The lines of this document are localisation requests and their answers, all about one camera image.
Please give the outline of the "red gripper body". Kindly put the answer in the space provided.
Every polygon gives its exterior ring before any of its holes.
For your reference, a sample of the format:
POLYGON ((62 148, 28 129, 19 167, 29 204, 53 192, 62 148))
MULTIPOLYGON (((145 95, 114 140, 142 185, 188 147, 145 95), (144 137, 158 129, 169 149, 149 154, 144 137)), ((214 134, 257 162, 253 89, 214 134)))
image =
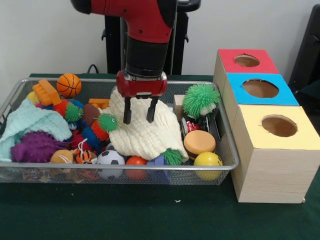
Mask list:
POLYGON ((116 85, 118 92, 124 98, 160 97, 166 91, 168 78, 164 72, 160 77, 143 78, 132 76, 125 70, 121 70, 116 75, 116 85))

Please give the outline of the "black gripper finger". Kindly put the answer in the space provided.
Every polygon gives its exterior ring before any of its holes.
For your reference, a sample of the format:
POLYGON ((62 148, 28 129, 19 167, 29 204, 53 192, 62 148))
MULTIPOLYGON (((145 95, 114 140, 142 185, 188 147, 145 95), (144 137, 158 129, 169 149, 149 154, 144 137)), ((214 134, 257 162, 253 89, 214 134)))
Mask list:
POLYGON ((156 110, 158 100, 159 100, 159 97, 154 96, 152 97, 152 100, 150 102, 150 106, 148 108, 147 116, 146 116, 146 119, 149 123, 152 123, 154 121, 154 115, 155 115, 155 110, 156 110))
POLYGON ((129 125, 131 123, 131 98, 125 97, 124 98, 124 114, 123 114, 123 123, 129 125))

